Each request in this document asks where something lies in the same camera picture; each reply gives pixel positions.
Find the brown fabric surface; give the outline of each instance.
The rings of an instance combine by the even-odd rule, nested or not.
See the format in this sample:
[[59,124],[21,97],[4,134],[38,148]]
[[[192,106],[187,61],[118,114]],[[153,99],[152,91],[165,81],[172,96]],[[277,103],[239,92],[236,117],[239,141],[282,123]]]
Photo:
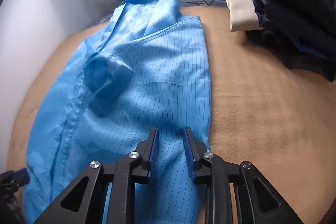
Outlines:
[[[318,223],[336,196],[336,84],[312,72],[289,71],[248,42],[244,32],[231,33],[228,9],[181,11],[199,15],[205,30],[212,151],[226,161],[253,162],[304,223]],[[41,101],[81,41],[101,27],[62,42],[31,85],[12,131],[9,169],[25,166],[26,143]]]

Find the light blue garment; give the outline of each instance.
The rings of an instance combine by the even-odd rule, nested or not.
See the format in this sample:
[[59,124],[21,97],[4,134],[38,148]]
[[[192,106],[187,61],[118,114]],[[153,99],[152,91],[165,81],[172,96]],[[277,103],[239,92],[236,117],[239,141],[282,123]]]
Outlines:
[[126,0],[85,39],[36,115],[24,211],[32,223],[93,160],[116,161],[158,127],[149,185],[136,185],[135,222],[196,223],[202,187],[188,177],[179,128],[208,147],[210,74],[199,17],[177,0]]

